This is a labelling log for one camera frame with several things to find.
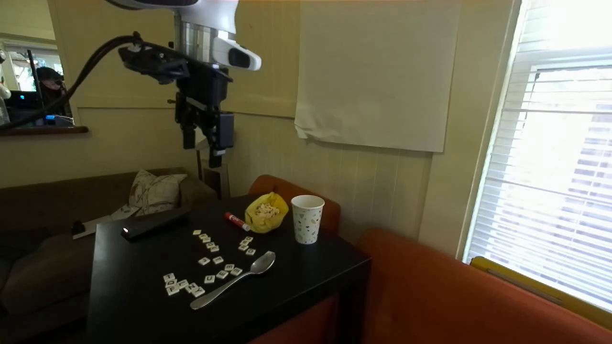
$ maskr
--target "brown couch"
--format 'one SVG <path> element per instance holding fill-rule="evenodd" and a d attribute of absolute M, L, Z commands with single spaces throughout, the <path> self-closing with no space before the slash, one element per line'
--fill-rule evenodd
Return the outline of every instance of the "brown couch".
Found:
<path fill-rule="evenodd" d="M 610 344 L 612 330 L 388 229 L 358 242 L 373 259 L 364 344 Z M 258 344 L 333 342 L 318 303 Z"/>
<path fill-rule="evenodd" d="M 182 168 L 155 173 L 188 173 Z M 15 342 L 86 313 L 94 235 L 73 238 L 75 221 L 126 204 L 136 172 L 0 189 L 0 342 Z M 189 175 L 178 206 L 214 200 Z"/>

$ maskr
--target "silver spoon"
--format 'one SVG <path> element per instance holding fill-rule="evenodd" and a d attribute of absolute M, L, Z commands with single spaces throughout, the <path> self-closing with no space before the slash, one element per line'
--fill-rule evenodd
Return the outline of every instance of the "silver spoon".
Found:
<path fill-rule="evenodd" d="M 211 294 L 203 294 L 199 298 L 195 298 L 189 307 L 191 309 L 201 309 L 205 305 L 209 305 L 211 302 L 214 302 L 220 294 L 224 294 L 224 290 L 228 290 L 232 284 L 235 284 L 237 280 L 245 279 L 247 275 L 262 275 L 264 271 L 268 271 L 276 261 L 276 252 L 268 250 L 264 252 L 260 258 L 256 258 L 253 263 L 251 263 L 251 269 L 245 271 L 243 275 L 228 280 L 226 284 L 214 288 Z"/>

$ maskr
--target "white cup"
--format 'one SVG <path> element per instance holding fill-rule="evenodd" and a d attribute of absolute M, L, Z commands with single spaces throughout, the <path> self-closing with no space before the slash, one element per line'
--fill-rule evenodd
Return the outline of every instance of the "white cup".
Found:
<path fill-rule="evenodd" d="M 295 240 L 314 244 L 320 237 L 320 225 L 325 200 L 316 194 L 297 194 L 291 198 Z"/>

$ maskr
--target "black table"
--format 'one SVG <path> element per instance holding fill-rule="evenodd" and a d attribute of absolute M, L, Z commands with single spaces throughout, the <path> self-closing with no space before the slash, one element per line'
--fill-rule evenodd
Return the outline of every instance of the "black table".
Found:
<path fill-rule="evenodd" d="M 291 214 L 279 229 L 253 235 L 254 256 L 237 250 L 251 235 L 224 219 L 230 210 L 243 216 L 251 196 L 211 202 L 188 219 L 165 225 L 130 242 L 123 223 L 96 233 L 94 273 L 88 307 L 88 342 L 247 342 L 291 319 L 308 305 L 339 292 L 339 342 L 360 342 L 369 258 L 350 242 L 320 235 L 316 244 L 297 244 Z M 247 277 L 211 305 L 193 311 L 191 294 L 168 296 L 163 275 L 174 273 L 203 284 L 218 265 L 199 265 L 214 254 L 191 233 L 203 229 L 218 242 L 226 261 L 241 265 L 274 250 L 276 265 L 266 275 Z"/>

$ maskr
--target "window blind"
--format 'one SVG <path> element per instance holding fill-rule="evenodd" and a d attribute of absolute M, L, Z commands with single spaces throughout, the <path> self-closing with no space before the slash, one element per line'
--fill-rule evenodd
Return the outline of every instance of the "window blind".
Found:
<path fill-rule="evenodd" d="M 522 3 L 465 261 L 612 311 L 612 1 Z"/>

